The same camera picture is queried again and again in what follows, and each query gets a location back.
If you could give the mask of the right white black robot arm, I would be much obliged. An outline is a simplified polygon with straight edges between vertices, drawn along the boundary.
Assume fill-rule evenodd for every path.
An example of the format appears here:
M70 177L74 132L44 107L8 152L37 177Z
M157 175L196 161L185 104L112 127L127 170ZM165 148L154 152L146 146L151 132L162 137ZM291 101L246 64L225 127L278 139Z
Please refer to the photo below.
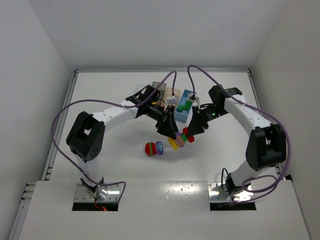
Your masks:
M215 85L208 92L211 103L193 104L192 117L183 132L187 137L204 133L209 121L231 114L248 134L244 162L233 172L228 173L221 187L228 194L247 190L255 179L268 168L280 163L289 166L291 160L291 143L284 126L265 119L265 113L249 104L243 93L236 87L223 89Z

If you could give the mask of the red round striped lego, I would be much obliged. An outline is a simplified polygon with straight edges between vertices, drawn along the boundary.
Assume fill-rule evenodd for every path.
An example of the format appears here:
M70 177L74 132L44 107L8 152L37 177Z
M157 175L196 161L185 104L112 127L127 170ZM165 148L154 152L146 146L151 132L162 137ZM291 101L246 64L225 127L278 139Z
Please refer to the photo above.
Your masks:
M157 154L156 145L154 142L148 142L145 144L144 152L148 157L153 157Z

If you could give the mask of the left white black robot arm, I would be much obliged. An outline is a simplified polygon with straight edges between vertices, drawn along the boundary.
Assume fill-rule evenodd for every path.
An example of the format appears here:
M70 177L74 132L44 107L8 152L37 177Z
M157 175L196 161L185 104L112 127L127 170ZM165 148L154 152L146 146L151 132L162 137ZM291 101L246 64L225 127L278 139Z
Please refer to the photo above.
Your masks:
M156 121L155 128L159 134L172 139L176 138L178 127L174 119L175 108L169 105L163 109L153 104L159 97L160 91L147 85L127 97L120 106L91 114L86 111L78 114L66 138L66 144L83 170L80 181L89 193L95 194L98 184L104 183L97 157L102 150L105 132L108 130L128 120L146 115Z

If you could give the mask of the purple flower print lego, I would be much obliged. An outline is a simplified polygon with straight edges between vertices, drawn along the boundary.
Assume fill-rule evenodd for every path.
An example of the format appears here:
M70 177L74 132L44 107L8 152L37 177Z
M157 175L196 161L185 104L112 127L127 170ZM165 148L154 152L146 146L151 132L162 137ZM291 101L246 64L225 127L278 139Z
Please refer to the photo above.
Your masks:
M162 155L164 153L164 146L161 141L155 142L155 150L157 155Z

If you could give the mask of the green square lego brick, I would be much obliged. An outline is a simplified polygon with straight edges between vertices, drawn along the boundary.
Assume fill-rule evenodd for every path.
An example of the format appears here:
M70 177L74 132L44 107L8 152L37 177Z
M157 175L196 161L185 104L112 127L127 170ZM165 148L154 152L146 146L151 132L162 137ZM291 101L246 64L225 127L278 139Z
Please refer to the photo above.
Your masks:
M185 134L181 134L181 138L183 139L184 142L188 141L188 138Z

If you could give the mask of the purple striped oval lego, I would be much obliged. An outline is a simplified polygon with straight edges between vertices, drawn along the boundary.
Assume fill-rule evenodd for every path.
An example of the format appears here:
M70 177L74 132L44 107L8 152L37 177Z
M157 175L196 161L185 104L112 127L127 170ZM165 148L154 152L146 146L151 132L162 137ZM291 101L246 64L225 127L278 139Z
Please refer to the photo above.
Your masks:
M185 142L183 141L181 134L182 133L180 133L180 132L175 133L176 139L174 141L177 144L178 148L183 148L185 146Z

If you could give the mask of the red base lego brick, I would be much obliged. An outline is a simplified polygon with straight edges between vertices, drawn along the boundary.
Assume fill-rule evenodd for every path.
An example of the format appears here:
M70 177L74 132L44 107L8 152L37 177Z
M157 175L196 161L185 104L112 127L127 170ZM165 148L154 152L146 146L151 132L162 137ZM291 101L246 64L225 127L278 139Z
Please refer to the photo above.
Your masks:
M192 143L195 141L195 137L193 135L189 134L189 128L188 127L184 127L182 130L182 134L186 135L188 138L188 142Z

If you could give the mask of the small green lego brick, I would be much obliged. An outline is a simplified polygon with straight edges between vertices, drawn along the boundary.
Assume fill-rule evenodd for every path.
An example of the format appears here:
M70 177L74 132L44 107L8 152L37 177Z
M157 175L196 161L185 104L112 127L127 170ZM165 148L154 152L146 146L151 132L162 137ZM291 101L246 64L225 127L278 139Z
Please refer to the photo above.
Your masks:
M184 105L179 105L176 109L177 112L181 113L185 109Z

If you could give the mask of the yellow curved lego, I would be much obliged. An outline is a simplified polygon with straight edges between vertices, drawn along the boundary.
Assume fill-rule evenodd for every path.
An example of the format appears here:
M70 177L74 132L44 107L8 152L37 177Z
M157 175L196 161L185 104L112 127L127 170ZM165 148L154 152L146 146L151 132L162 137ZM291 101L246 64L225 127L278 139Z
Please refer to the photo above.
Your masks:
M174 151L176 151L178 149L178 146L177 146L177 144L176 144L174 139L169 137L167 139L167 141L169 142L169 144L171 145L171 147L173 148Z

